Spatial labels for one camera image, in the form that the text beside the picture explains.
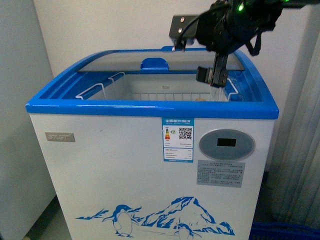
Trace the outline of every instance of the penguin graphic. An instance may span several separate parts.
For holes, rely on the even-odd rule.
[[[138,222],[131,218],[131,216],[127,213],[128,210],[132,210],[132,208],[123,204],[118,205],[113,214],[104,218],[102,222],[111,220],[115,229],[115,234],[120,237],[133,238],[130,235],[132,233],[132,223],[138,224]]]
[[[192,229],[187,224],[179,223],[176,226],[178,231],[176,231],[174,234],[178,234],[180,240],[192,240],[194,239],[195,235],[202,238],[199,234],[192,231]]]

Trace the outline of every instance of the energy label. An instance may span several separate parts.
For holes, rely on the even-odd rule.
[[[162,118],[163,159],[165,162],[193,162],[194,125],[194,118]]]

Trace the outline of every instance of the black cable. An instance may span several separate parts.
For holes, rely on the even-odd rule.
[[[221,5],[216,5],[216,6],[213,6],[211,7],[209,10],[199,14],[198,16],[196,16],[194,19],[192,19],[187,26],[185,26],[185,28],[183,29],[183,31],[180,33],[180,35],[177,37],[177,39],[175,40],[175,43],[174,43],[174,47],[176,47],[177,44],[181,44],[182,42],[182,38],[184,36],[184,34],[186,33],[186,31],[197,21],[199,20],[200,18],[202,18],[203,16],[207,15],[207,14],[211,14],[219,9],[224,9],[224,8],[229,8],[230,7],[230,4],[229,3],[225,3],[225,4],[221,4]]]

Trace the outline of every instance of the qr code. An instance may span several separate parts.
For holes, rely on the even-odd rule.
[[[179,127],[179,139],[190,139],[190,140],[192,140],[192,128]]]

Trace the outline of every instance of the oval control panel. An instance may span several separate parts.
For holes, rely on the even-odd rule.
[[[200,139],[199,147],[208,158],[236,161],[253,153],[255,141],[242,131],[219,129],[205,134]]]

